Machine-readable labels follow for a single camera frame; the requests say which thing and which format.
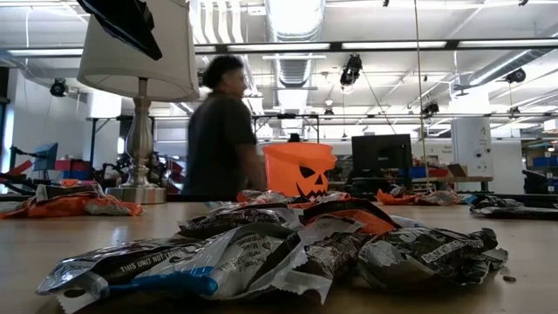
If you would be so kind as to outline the white shade silver table lamp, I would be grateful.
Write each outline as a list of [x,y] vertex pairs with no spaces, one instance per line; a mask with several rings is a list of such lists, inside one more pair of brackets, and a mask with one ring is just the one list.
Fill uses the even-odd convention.
[[161,204],[167,191],[147,179],[153,152],[153,102],[199,98],[194,40],[186,0],[77,0],[89,13],[78,82],[128,97],[134,113],[126,137],[128,179],[106,192],[125,202]]

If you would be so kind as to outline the blue lit monitor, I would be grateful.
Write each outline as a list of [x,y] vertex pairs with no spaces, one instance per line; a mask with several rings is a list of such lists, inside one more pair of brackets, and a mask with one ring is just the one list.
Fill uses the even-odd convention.
[[34,171],[54,170],[58,153],[58,143],[44,144],[36,147],[34,154]]

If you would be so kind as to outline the red storage bins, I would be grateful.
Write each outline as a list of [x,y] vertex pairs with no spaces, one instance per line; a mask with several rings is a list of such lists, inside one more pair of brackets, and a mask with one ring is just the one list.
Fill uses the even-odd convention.
[[177,160],[169,160],[167,162],[167,169],[168,190],[171,194],[180,194],[186,179],[184,167]]

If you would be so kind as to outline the long ceiling light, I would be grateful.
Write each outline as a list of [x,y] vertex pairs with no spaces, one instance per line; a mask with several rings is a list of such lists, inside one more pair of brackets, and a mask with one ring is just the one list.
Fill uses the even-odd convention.
[[457,50],[524,50],[558,49],[558,38],[478,39],[369,42],[303,42],[260,44],[199,44],[197,54],[216,53],[291,53],[340,51],[457,51]]

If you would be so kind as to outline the red black background robot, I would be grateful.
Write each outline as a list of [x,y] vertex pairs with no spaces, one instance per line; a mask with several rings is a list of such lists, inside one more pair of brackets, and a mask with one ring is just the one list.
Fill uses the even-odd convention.
[[27,179],[24,172],[33,166],[33,162],[31,160],[26,160],[17,166],[16,161],[18,156],[35,158],[37,154],[27,153],[12,146],[10,148],[10,168],[6,173],[0,172],[0,185],[4,185],[17,194],[31,196],[36,192],[37,184],[34,183],[32,179]]

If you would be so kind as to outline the black computer monitor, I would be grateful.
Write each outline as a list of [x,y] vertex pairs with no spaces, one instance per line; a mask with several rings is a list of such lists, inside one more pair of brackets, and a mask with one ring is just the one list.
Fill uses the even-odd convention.
[[352,171],[348,183],[357,194],[410,189],[412,151],[409,134],[364,135],[351,139]]

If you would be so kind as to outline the white cabinet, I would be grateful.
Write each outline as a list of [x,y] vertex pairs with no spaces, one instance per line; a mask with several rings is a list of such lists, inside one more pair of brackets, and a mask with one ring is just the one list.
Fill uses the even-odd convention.
[[459,118],[451,124],[453,160],[469,176],[493,177],[493,148],[489,118]]

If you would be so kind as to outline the wooden workshop table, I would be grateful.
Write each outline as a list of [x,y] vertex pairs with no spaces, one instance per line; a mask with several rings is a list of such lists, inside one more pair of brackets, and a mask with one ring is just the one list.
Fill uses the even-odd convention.
[[428,178],[413,178],[412,184],[430,184],[434,183],[438,188],[442,183],[471,183],[478,182],[480,184],[480,190],[486,192],[488,190],[488,183],[493,180],[490,176],[465,176],[465,177],[428,177]]

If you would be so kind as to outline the blue storage bins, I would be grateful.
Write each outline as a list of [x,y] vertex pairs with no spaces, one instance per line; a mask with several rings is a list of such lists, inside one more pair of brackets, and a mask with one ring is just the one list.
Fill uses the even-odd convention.
[[529,157],[527,159],[528,168],[547,168],[547,167],[558,167],[558,155],[551,155],[549,157],[545,156],[535,156],[533,158]]

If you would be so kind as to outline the black office chair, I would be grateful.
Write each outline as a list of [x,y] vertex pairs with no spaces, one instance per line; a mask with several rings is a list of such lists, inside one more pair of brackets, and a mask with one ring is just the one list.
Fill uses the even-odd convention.
[[548,194],[548,178],[544,174],[532,170],[523,170],[522,173],[525,175],[524,190],[526,194]]

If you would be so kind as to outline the silver ventilation duct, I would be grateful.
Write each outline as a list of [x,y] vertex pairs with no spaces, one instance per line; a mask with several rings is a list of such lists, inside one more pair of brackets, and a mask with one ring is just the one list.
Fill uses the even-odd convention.
[[541,58],[553,49],[528,49],[525,51],[511,51],[496,59],[489,65],[472,73],[469,76],[468,84],[471,86],[484,85],[510,72],[518,70],[523,65],[527,65],[537,58]]
[[[273,42],[313,42],[323,28],[325,0],[265,0],[268,32]],[[277,60],[279,82],[302,87],[310,78],[312,60]]]

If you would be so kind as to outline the black aluminium table frame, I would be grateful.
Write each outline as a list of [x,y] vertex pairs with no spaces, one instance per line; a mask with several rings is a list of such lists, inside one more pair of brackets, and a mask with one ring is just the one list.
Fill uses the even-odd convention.
[[[475,196],[487,196],[486,193],[473,193]],[[558,204],[558,195],[503,195],[488,194],[488,196],[496,196],[502,199],[514,199],[522,202],[529,207],[545,207],[552,208]],[[0,201],[25,201],[26,195],[6,194],[0,195]],[[212,199],[208,196],[188,196],[188,195],[167,195],[167,202],[205,202],[205,201],[233,201],[234,198],[216,198]]]

